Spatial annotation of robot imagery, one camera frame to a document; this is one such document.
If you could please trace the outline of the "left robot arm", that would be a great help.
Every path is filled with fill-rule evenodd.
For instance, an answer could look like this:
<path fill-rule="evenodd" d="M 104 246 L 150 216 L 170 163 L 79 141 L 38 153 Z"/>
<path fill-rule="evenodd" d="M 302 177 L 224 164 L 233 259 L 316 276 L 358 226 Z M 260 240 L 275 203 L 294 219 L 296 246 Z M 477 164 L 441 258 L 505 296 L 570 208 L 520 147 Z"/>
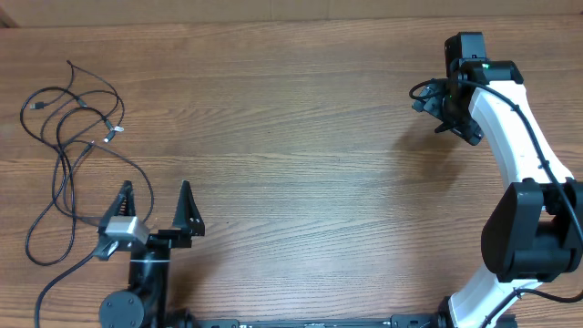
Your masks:
<path fill-rule="evenodd" d="M 205 224 L 191 187 L 184 180 L 169 230 L 150 231 L 136 215 L 132 183 L 122 185 L 97 228 L 93 256 L 107 261 L 116 252 L 130 253 L 128 287 L 112 292 L 101 303 L 99 322 L 104 328 L 197 327 L 186 308 L 168 307 L 171 251 L 192 246 L 194 237 L 205 235 Z"/>

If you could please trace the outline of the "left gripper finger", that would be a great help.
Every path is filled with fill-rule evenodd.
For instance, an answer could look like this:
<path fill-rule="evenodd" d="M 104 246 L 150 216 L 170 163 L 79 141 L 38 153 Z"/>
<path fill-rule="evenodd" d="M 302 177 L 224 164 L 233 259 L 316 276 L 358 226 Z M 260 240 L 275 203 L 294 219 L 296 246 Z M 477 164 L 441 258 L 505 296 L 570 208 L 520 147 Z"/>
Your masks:
<path fill-rule="evenodd" d="M 132 183 L 129 180 L 125 180 L 114 201 L 102 216 L 97 231 L 104 232 L 110 220 L 115 216 L 133 217 L 135 215 L 136 208 Z"/>
<path fill-rule="evenodd" d="M 196 206 L 190 183 L 183 180 L 172 225 L 189 236 L 204 236 L 205 224 Z"/>

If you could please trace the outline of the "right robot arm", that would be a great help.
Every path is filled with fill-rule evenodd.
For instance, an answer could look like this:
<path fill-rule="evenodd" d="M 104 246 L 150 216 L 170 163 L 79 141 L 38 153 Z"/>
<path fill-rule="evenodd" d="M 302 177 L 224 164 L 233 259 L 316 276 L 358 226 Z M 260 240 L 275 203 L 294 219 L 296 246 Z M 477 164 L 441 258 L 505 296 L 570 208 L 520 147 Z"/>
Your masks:
<path fill-rule="evenodd" d="M 515 327 L 507 309 L 531 294 L 559 303 L 538 288 L 575 271 L 582 260 L 582 184 L 546 141 L 527 100 L 524 78 L 512 61 L 493 61 L 480 32 L 445 41 L 444 78 L 412 87 L 413 109 L 438 119 L 475 146 L 486 139 L 505 193 L 481 233 L 483 263 L 436 313 L 394 315 L 393 327 Z"/>

